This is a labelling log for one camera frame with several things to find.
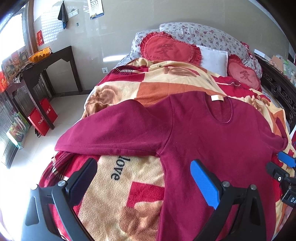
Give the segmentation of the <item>maroon long sleeve sweater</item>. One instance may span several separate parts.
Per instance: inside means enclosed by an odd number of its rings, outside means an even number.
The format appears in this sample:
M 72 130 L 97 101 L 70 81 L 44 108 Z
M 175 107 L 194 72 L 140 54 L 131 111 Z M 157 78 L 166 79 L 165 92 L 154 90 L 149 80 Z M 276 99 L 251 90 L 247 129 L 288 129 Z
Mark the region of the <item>maroon long sleeve sweater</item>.
M 255 184 L 266 221 L 275 231 L 275 191 L 266 164 L 287 147 L 253 106 L 226 97 L 213 101 L 204 92 L 173 94 L 144 107 L 127 100 L 76 123 L 55 146 L 83 155 L 155 156 L 165 173 L 165 195 L 158 240 L 192 240 L 210 217 L 190 173 L 199 159 L 220 180 L 236 187 Z

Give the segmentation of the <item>red orange cream fleece blanket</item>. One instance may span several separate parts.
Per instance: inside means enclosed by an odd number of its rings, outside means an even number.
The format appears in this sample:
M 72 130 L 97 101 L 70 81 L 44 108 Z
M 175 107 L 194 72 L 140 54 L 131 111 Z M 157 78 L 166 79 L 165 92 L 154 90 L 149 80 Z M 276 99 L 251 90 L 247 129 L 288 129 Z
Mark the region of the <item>red orange cream fleece blanket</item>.
M 97 161 L 74 206 L 94 240 L 193 240 L 214 211 L 191 175 L 194 159 L 233 186 L 256 185 L 267 240 L 280 231 L 287 206 L 265 167 L 293 147 L 285 111 L 266 95 L 188 63 L 139 58 L 93 97 L 103 107 L 59 138 L 40 185 Z

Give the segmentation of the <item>dark carved wooden headboard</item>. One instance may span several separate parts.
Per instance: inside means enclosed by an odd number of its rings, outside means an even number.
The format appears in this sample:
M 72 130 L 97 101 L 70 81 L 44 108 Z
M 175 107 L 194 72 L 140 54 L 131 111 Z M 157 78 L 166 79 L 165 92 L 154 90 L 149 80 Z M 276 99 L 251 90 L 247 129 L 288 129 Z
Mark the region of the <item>dark carved wooden headboard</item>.
M 290 130 L 293 130 L 295 127 L 296 108 L 295 87 L 278 69 L 265 59 L 257 54 L 255 54 L 255 57 L 262 68 L 261 85 L 283 106 Z

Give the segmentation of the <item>green printed bag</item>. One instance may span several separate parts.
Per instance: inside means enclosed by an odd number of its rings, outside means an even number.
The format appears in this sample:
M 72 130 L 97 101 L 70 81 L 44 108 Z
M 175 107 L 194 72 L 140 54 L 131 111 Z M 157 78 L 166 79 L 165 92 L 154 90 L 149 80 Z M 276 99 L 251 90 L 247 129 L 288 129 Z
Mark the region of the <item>green printed bag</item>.
M 6 136 L 18 149 L 22 149 L 29 129 L 30 125 L 27 120 L 21 113 L 17 113 L 14 115 L 14 121 L 6 132 Z

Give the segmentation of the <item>small red heart cushion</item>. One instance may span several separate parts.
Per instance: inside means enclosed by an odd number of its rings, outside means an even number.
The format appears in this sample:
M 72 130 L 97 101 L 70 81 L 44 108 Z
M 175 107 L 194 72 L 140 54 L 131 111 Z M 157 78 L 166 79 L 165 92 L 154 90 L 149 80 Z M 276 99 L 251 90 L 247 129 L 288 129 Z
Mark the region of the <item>small red heart cushion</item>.
M 262 77 L 262 68 L 255 57 L 249 58 L 243 63 L 237 55 L 230 55 L 228 58 L 227 73 L 251 89 L 261 89 L 260 79 Z

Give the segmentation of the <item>red gift bag front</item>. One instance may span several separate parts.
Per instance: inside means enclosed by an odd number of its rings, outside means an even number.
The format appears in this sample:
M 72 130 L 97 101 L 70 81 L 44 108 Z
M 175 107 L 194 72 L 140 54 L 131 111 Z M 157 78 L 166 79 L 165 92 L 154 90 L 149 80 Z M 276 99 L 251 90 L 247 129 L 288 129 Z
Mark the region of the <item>red gift bag front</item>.
M 36 108 L 30 112 L 28 119 L 42 136 L 47 134 L 50 127 Z

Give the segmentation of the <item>red gift bag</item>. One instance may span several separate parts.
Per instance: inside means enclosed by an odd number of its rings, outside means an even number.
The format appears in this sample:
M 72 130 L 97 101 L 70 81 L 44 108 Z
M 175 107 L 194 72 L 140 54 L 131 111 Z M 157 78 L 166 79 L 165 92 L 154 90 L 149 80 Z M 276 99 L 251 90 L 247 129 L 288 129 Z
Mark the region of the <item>red gift bag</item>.
M 58 117 L 58 115 L 56 114 L 56 112 L 54 111 L 53 107 L 51 106 L 50 102 L 48 101 L 48 99 L 43 98 L 40 101 L 40 104 L 43 108 L 43 110 L 46 112 L 49 120 L 53 123 L 56 118 Z
M 30 112 L 28 119 L 42 136 L 47 134 L 50 127 L 36 108 Z

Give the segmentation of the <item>red gift bag rear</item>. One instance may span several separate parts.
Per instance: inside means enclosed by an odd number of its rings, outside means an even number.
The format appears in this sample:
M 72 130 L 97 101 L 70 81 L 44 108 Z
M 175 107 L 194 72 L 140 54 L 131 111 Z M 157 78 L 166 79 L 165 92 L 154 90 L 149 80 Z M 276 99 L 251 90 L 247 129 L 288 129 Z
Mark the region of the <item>red gift bag rear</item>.
M 58 117 L 58 115 L 56 114 L 56 112 L 54 111 L 53 107 L 51 106 L 50 102 L 48 101 L 48 99 L 43 98 L 40 101 L 40 104 L 43 108 L 43 110 L 46 112 L 49 120 L 53 123 L 56 118 Z

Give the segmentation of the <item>white pillow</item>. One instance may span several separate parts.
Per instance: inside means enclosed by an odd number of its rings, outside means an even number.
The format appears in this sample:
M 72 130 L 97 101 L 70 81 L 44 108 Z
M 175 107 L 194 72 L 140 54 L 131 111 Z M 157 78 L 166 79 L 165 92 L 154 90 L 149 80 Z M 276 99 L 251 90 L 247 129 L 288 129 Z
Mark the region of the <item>white pillow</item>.
M 227 76 L 228 52 L 197 45 L 202 59 L 200 66 L 220 76 Z

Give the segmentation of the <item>floral quilt roll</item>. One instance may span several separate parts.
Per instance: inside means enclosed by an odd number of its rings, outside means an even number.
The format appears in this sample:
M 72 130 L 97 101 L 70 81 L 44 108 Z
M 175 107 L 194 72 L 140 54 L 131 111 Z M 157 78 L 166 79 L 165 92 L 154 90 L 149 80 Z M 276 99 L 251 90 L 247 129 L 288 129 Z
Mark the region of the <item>floral quilt roll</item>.
M 137 32 L 131 46 L 131 59 L 137 59 L 141 56 L 140 44 L 143 38 L 152 32 L 166 32 L 179 41 L 201 45 L 215 50 L 227 51 L 229 55 L 238 56 L 244 65 L 252 68 L 258 78 L 262 77 L 261 65 L 252 55 L 247 44 L 238 41 L 222 30 L 197 23 L 162 23 L 158 29 Z

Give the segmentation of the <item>dark wooden side table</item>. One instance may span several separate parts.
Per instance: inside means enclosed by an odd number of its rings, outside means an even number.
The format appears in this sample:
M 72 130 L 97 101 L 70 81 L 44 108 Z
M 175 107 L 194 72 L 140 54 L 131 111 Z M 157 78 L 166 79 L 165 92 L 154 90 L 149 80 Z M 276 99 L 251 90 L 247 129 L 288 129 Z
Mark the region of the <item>dark wooden side table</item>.
M 40 75 L 52 64 L 56 63 L 59 60 L 69 62 L 72 70 L 72 74 L 77 86 L 77 92 L 81 94 L 83 92 L 82 84 L 78 74 L 77 66 L 74 59 L 74 54 L 72 46 L 63 48 L 57 52 L 51 53 L 49 57 L 46 57 L 44 60 L 41 60 L 38 63 L 31 65 L 29 68 L 24 69 L 22 74 L 22 80 L 20 83 L 13 83 L 8 86 L 6 93 L 10 96 L 14 91 L 21 87 L 25 87 L 28 92 L 28 95 L 33 102 L 35 108 L 39 111 L 45 122 L 48 124 L 50 129 L 54 129 L 55 126 L 53 122 L 49 119 L 46 112 L 43 110 L 37 95 L 34 92 L 34 87 L 39 83 Z

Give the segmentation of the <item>orange plastic basket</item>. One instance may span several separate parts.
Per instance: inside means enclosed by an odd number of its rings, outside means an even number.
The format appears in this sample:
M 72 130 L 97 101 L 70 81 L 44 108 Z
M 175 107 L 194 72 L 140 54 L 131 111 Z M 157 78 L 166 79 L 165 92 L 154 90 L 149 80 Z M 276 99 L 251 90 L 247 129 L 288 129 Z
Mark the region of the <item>orange plastic basket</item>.
M 49 57 L 51 53 L 52 53 L 51 48 L 46 47 L 44 49 L 37 51 L 33 55 L 31 55 L 29 57 L 29 61 L 32 63 L 38 63 L 38 62 L 44 60 L 45 58 Z

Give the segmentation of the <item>large red heart cushion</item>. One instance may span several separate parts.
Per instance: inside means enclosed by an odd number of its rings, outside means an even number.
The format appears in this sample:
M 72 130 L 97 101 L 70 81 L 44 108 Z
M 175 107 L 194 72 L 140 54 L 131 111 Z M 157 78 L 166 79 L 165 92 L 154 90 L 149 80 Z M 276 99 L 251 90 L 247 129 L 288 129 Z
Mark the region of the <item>large red heart cushion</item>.
M 202 54 L 199 47 L 188 44 L 165 32 L 147 34 L 140 43 L 140 53 L 147 60 L 186 62 L 200 65 Z

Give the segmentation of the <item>dark hanging cloth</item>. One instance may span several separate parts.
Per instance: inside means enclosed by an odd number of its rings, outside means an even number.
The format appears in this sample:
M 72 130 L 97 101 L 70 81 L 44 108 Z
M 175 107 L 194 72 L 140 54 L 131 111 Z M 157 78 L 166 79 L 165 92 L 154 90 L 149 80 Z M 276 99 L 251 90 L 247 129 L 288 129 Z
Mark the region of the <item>dark hanging cloth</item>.
M 61 4 L 59 15 L 58 15 L 58 20 L 60 20 L 62 22 L 63 29 L 66 29 L 67 22 L 69 21 L 69 18 L 68 18 L 68 13 L 67 13 L 64 2 L 62 2 L 62 4 Z

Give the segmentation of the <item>white wall socket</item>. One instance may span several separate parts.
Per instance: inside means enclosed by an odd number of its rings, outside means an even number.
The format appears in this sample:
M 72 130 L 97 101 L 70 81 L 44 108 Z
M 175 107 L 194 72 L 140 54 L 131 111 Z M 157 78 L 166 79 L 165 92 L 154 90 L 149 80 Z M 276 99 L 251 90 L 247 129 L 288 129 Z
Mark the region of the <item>white wall socket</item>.
M 108 73 L 108 68 L 107 67 L 102 68 L 102 72 L 103 73 Z

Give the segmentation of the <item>red paper wall decoration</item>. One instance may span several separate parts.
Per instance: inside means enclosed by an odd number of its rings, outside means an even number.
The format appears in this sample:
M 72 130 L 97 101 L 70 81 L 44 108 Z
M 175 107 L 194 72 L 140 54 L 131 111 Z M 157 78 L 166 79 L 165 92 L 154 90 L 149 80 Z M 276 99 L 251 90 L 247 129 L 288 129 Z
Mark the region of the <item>red paper wall decoration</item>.
M 36 41 L 37 41 L 38 46 L 41 46 L 41 45 L 44 44 L 44 38 L 43 38 L 42 30 L 39 30 L 36 33 Z

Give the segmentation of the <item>wall calendar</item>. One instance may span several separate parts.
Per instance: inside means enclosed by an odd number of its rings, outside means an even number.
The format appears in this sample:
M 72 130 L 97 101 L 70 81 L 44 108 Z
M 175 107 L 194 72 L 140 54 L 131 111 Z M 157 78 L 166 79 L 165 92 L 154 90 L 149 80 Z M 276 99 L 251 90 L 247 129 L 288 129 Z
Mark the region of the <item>wall calendar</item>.
M 102 0 L 88 0 L 88 8 L 91 20 L 104 15 Z

